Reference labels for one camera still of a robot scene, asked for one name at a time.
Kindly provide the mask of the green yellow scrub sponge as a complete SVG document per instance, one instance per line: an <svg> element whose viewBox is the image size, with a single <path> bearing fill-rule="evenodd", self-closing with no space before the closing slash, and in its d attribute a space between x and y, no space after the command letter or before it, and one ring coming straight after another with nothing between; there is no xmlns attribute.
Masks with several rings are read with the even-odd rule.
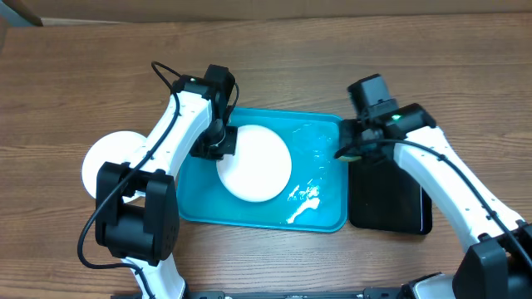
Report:
<svg viewBox="0 0 532 299"><path fill-rule="evenodd" d="M355 161L358 161L362 158L362 156L346 156L346 155L343 155L343 156L340 156L338 157L337 159L342 161L342 162L348 162L348 163L351 163L351 162L355 162Z"/></svg>

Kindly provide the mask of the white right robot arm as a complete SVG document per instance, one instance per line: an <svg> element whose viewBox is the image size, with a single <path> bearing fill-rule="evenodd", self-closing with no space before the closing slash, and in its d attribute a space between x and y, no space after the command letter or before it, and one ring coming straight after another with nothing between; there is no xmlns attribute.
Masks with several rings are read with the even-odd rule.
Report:
<svg viewBox="0 0 532 299"><path fill-rule="evenodd" d="M528 298L531 225L501 202L461 160L418 104L399 106L379 75L351 84L356 117L339 125L335 156L348 164L348 218L358 228L425 235L438 209L464 251L453 274L365 298Z"/></svg>

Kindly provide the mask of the white plate with ketchup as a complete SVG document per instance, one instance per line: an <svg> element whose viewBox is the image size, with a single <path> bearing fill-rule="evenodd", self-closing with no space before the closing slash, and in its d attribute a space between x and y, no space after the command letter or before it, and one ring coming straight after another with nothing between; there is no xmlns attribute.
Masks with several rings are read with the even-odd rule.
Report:
<svg viewBox="0 0 532 299"><path fill-rule="evenodd" d="M105 162L123 163L139 149L146 137L134 131L117 131L100 138L87 152L81 167L81 180L86 191L96 197L96 177Z"/></svg>

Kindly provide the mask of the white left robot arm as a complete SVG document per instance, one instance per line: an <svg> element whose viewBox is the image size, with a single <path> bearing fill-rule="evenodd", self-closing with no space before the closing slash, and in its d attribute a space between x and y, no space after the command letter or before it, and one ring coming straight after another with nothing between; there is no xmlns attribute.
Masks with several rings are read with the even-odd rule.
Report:
<svg viewBox="0 0 532 299"><path fill-rule="evenodd" d="M118 131L87 152L82 183L96 201L82 229L77 254L86 267L83 243L90 228L96 242L129 268L139 298L181 298L186 284L173 249L180 216L175 181L188 155L222 160L234 154L237 130L228 124L239 98L229 69L210 65L204 76L180 75L168 82L169 104L148 136Z"/></svg>

